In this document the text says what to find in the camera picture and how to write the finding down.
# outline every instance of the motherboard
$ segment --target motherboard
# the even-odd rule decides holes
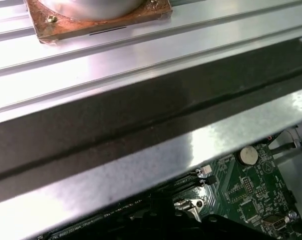
[[[278,220],[292,214],[294,220],[298,220],[300,216],[295,198],[287,189],[268,145],[254,147],[259,156],[255,165],[240,164],[237,153],[216,160],[199,169],[204,178],[215,176],[216,183],[185,191],[179,198],[203,199],[201,217],[217,214],[277,239],[302,240],[302,235],[294,232],[289,224],[283,222],[277,228],[270,226],[272,219],[269,216],[278,217]]]
[[[296,200],[267,143],[247,146],[38,239],[78,239],[76,234],[82,237],[83,232],[94,236],[107,218],[141,218],[150,207],[151,195],[163,192],[171,196],[177,210],[189,211],[199,222],[215,214],[276,239],[302,240],[302,234],[292,228],[301,220]]]

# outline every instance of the electronic component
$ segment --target electronic component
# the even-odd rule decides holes
[[[229,202],[234,203],[247,196],[245,188],[241,185],[227,193]]]
[[[243,181],[243,184],[244,184],[244,186],[245,186],[245,188],[247,190],[247,193],[249,195],[253,194],[254,193],[254,189],[252,187],[250,178],[249,177],[244,177],[244,178],[242,178],[242,181]]]
[[[252,166],[257,163],[259,154],[253,146],[246,146],[239,153],[239,162],[246,166]]]
[[[267,192],[267,188],[266,188],[265,186],[263,186],[263,187],[257,189],[257,190],[255,191],[255,194],[256,194],[256,197],[260,198],[260,197],[263,196],[263,194],[266,193],[266,192]]]
[[[282,216],[280,214],[273,214],[262,219],[262,223],[278,231],[286,227],[287,220],[285,216]]]
[[[202,173],[203,174],[210,174],[212,172],[211,165],[206,165],[204,167],[201,167]]]
[[[201,178],[200,183],[202,183],[203,185],[213,185],[214,183],[217,182],[217,179],[214,175],[205,177],[205,178]]]
[[[251,221],[253,218],[255,218],[258,214],[254,205],[254,202],[252,200],[249,200],[243,204],[240,205],[240,209],[244,215],[244,218],[247,222]]]

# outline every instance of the silver metal surface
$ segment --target silver metal surface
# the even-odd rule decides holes
[[[207,0],[173,10],[169,21],[41,45],[25,6],[6,3],[0,122],[302,36],[302,0]]]
[[[285,143],[291,143],[292,139],[299,138],[302,141],[302,123],[298,124],[295,132],[283,132],[274,144],[273,147],[280,146]],[[302,150],[291,150],[284,154],[276,156],[278,167],[283,175],[285,183],[291,190],[297,200],[296,206],[302,217]]]
[[[110,20],[141,5],[143,0],[39,0],[47,8],[77,20]]]
[[[36,236],[301,120],[302,90],[1,202],[0,240]]]

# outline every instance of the green circuit board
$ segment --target green circuit board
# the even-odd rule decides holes
[[[217,214],[277,239],[302,240],[302,235],[293,232],[289,225],[285,228],[286,236],[282,237],[262,224],[262,219],[269,215],[285,216],[289,210],[298,211],[268,146],[259,144],[255,148],[259,154],[256,165],[243,166],[236,161],[235,154],[230,154],[207,165],[211,170],[207,175],[217,178],[215,184],[196,187],[179,197],[203,199],[201,217]]]

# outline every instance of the copper heatsink base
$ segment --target copper heatsink base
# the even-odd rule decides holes
[[[42,43],[120,28],[127,25],[169,18],[172,7],[169,0],[147,0],[126,16],[106,21],[73,20],[59,15],[38,0],[25,0],[36,35]],[[48,20],[54,17],[56,22]]]

